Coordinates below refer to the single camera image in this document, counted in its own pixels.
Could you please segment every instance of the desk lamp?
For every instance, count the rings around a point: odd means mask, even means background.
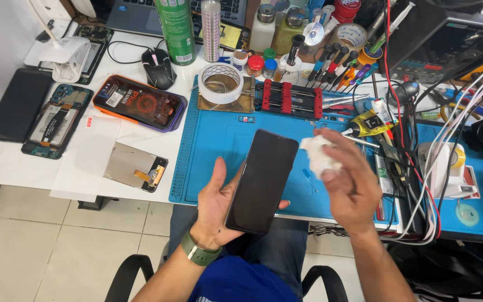
[[[31,0],[26,0],[33,15],[44,28],[51,38],[51,47],[40,53],[40,61],[50,61],[53,63],[53,73],[51,77],[57,82],[75,83],[79,80],[87,56],[91,49],[91,42],[83,37],[66,37],[57,40],[48,26],[38,14]]]

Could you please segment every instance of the black office chair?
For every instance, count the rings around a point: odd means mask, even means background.
[[[127,302],[130,298],[131,288],[134,285],[139,268],[143,271],[146,281],[154,275],[154,270],[152,269],[152,264],[148,256],[131,255],[124,260],[115,274],[115,278],[111,282],[111,287],[107,292],[105,302]],[[315,265],[306,274],[302,281],[304,297],[319,277],[324,281],[328,301],[348,302],[348,297],[345,295],[344,285],[342,284],[340,276],[334,269],[325,265]]]

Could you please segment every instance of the black bag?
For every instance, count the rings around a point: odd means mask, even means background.
[[[456,241],[439,239],[428,246],[390,244],[388,251],[414,293],[448,302],[483,299],[483,244],[466,242],[460,246]]]

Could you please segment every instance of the green watch strap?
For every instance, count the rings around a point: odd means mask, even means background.
[[[187,258],[200,266],[208,266],[219,256],[219,253],[221,253],[221,250],[223,249],[223,247],[219,247],[215,251],[210,251],[199,248],[191,237],[189,230],[182,238],[180,244],[182,245],[184,252],[186,252]]]

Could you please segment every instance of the spray can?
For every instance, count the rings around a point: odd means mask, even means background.
[[[189,65],[196,59],[193,21],[188,0],[157,0],[160,24],[171,62]]]

